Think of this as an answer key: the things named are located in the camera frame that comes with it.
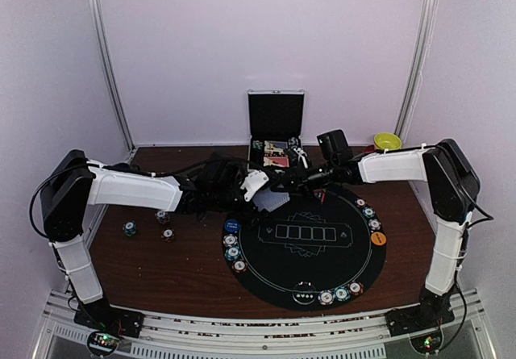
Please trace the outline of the blue-backed card deck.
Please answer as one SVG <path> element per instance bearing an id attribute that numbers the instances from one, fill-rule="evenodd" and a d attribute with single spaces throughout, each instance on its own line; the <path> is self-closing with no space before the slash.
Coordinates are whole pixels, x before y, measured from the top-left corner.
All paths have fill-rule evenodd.
<path id="1" fill-rule="evenodd" d="M 258 211 L 272 212 L 290 201 L 290 196 L 285 192 L 273 192 L 270 189 L 258 191 L 252 198 Z"/>

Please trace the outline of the orange 100 chip stack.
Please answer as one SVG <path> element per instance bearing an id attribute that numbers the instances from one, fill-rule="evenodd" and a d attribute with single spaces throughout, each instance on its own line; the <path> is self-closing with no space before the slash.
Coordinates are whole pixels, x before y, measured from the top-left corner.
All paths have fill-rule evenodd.
<path id="1" fill-rule="evenodd" d="M 160 238 L 164 242 L 171 242 L 175 239 L 175 231 L 172 228 L 166 228 L 162 231 Z"/>

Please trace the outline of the green 50 chip stack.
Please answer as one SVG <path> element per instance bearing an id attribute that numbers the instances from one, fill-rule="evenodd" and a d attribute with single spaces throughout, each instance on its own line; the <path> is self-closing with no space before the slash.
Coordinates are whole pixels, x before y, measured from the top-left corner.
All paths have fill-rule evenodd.
<path id="1" fill-rule="evenodd" d="M 123 225 L 123 234 L 127 237 L 133 237 L 137 234 L 137 226 L 134 221 L 128 221 Z"/>

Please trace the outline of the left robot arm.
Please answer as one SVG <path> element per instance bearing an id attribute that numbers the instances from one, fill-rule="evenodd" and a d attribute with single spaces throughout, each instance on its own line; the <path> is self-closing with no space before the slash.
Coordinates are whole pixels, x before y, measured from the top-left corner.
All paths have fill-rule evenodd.
<path id="1" fill-rule="evenodd" d="M 33 195 L 40 201 L 40 235 L 49 241 L 85 317 L 99 330 L 111 328 L 116 314 L 85 244 L 83 221 L 90 207 L 138 207 L 174 214 L 201 214 L 245 207 L 255 191 L 251 175 L 228 158 L 209 159 L 200 169 L 223 168 L 220 182 L 201 182 L 187 172 L 153 173 L 129 164 L 106 165 L 81 150 L 66 154 Z"/>

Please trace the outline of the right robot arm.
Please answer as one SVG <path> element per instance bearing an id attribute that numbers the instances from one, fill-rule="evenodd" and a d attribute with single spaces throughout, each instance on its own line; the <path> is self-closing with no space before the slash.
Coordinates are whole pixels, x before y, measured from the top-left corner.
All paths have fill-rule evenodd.
<path id="1" fill-rule="evenodd" d="M 305 153 L 281 176 L 279 188 L 308 192 L 341 182 L 350 185 L 377 182 L 423 182 L 435 217 L 435 245 L 418 305 L 389 311 L 385 318 L 393 334 L 433 328 L 451 317 L 450 297 L 468 247 L 468 231 L 475 225 L 481 183 L 453 139 L 437 144 L 366 155 L 354 155 L 342 130 L 317 138 L 325 164 L 310 166 Z"/>

